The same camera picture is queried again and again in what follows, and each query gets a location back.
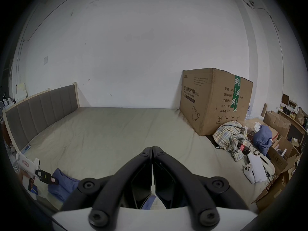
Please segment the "person's left hand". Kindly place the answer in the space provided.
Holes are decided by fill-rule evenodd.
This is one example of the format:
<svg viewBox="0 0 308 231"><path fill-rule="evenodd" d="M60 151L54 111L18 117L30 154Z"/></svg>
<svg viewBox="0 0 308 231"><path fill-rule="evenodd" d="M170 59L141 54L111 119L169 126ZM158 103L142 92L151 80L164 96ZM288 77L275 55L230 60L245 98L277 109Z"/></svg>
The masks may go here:
<svg viewBox="0 0 308 231"><path fill-rule="evenodd" d="M24 171L23 169L20 169L18 171L17 177L18 177L20 183L22 184L22 186L26 190L31 192L31 189L34 185L35 176L32 177L26 171Z"/></svg>

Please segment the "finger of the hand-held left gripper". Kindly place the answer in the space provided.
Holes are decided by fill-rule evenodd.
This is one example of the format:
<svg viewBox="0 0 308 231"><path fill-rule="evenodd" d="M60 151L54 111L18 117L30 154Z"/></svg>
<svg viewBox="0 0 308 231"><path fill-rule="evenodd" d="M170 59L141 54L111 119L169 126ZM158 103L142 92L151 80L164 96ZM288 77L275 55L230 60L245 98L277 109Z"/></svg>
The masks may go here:
<svg viewBox="0 0 308 231"><path fill-rule="evenodd" d="M48 185L59 185L59 180L46 171L41 169L35 170L35 175L43 183Z"/></svg>

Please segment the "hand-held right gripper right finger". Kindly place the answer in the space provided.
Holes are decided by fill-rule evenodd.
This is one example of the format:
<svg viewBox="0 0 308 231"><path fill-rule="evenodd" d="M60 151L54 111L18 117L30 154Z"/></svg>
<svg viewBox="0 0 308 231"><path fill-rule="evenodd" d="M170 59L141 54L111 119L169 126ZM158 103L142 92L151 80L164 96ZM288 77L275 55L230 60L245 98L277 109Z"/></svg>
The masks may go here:
<svg viewBox="0 0 308 231"><path fill-rule="evenodd" d="M192 226L217 226L221 220L217 207L248 210L227 179L195 175L157 146L153 146L153 173L156 195L164 206L187 206Z"/></svg>

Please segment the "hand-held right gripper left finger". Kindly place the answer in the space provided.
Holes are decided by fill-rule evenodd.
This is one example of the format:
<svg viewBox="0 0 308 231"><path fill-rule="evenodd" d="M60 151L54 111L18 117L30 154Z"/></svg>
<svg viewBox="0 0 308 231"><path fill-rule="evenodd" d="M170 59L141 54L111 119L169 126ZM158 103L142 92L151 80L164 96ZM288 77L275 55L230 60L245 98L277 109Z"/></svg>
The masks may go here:
<svg viewBox="0 0 308 231"><path fill-rule="evenodd" d="M151 194L151 186L152 147L147 147L114 175L79 181L60 212L90 207L90 226L116 226L121 201L125 207L141 209Z"/></svg>

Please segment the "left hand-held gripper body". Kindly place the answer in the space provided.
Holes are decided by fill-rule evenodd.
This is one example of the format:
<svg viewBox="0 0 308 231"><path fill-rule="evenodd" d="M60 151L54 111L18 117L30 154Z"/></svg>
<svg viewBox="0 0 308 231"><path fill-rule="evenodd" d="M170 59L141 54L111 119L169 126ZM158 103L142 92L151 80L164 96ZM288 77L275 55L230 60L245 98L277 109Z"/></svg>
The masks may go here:
<svg viewBox="0 0 308 231"><path fill-rule="evenodd" d="M37 176L38 170L40 169L40 160L38 158L31 161L24 154L18 152L16 153L16 161L18 165L27 172L30 178Z"/></svg>

